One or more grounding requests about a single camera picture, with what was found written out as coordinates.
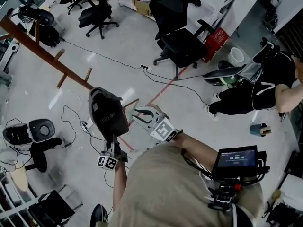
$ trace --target red box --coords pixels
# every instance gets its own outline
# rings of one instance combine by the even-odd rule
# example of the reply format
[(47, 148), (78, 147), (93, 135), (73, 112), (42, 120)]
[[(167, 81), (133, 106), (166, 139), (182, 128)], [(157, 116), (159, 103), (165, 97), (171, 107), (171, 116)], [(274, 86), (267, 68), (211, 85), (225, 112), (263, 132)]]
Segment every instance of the red box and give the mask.
[(212, 35), (209, 35), (204, 43), (207, 53), (202, 57), (202, 60), (204, 62), (209, 62), (228, 39), (229, 36), (221, 28), (218, 28)]

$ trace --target camera rig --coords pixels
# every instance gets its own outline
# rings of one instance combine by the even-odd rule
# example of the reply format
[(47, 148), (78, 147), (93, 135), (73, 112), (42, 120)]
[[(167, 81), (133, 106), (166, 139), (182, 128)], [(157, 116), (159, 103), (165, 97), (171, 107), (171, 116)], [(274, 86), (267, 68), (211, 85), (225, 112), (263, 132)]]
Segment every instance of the camera rig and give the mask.
[(270, 170), (270, 167), (266, 166), (266, 152), (258, 152), (257, 146), (219, 150), (212, 172), (198, 167), (185, 153), (183, 149), (181, 155), (190, 166), (220, 183), (218, 189), (209, 189), (213, 200), (208, 207), (215, 210), (229, 210), (232, 204), (236, 203), (236, 194), (242, 186), (260, 182)]

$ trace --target monitor screen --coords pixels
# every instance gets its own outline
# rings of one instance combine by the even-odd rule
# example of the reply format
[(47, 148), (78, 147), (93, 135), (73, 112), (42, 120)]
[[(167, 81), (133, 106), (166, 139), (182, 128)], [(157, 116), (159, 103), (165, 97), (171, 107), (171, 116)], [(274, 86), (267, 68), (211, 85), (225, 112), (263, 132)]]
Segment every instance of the monitor screen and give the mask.
[(222, 152), (218, 167), (255, 166), (255, 150)]

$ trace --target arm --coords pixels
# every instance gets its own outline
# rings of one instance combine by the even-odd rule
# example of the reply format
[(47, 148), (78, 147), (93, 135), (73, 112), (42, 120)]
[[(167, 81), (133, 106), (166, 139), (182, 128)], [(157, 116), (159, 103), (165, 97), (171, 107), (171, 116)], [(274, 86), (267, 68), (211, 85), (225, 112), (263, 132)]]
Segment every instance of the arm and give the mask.
[(113, 194), (114, 211), (123, 196), (126, 187), (126, 180), (127, 180), (127, 176), (125, 171), (125, 164), (123, 161), (119, 161), (115, 168), (114, 194)]
[(303, 85), (294, 88), (279, 84), (276, 86), (276, 108), (280, 113), (289, 112), (303, 99)]
[(178, 134), (173, 140), (178, 147), (188, 151), (193, 158), (212, 171), (218, 155), (216, 150), (184, 133)]

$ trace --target black shirt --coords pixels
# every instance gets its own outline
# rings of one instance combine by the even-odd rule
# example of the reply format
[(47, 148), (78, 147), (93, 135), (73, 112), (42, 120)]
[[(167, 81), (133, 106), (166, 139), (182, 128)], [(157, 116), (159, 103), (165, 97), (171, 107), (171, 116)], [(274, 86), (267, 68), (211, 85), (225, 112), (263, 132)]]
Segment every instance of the black shirt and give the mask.
[(276, 105), (275, 89), (279, 84), (289, 88), (295, 81), (295, 63), (291, 52), (279, 52), (269, 63), (264, 65), (262, 75), (253, 89), (255, 109), (271, 108)]

